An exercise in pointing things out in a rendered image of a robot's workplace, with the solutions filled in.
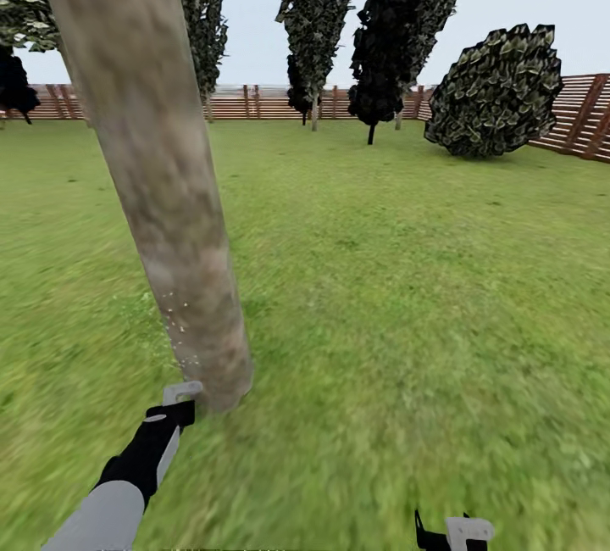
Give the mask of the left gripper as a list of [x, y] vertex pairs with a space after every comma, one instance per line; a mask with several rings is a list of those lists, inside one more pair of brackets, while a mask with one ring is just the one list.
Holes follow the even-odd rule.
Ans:
[[185, 427], [186, 425], [192, 425], [195, 423], [196, 417], [196, 403], [193, 400], [185, 399], [179, 401], [177, 404], [173, 404], [170, 406], [155, 406], [148, 408], [146, 411], [146, 415], [151, 415], [152, 413], [163, 413], [164, 411], [172, 411], [179, 420], [178, 425], [180, 427]]

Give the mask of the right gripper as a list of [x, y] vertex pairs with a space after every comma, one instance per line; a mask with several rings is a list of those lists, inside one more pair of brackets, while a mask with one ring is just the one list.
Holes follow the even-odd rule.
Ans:
[[[416, 540], [424, 551], [451, 551], [446, 541], [446, 534], [428, 533], [424, 530], [419, 516], [419, 510], [415, 512]], [[480, 540], [467, 540], [467, 551], [485, 551], [485, 543]]]

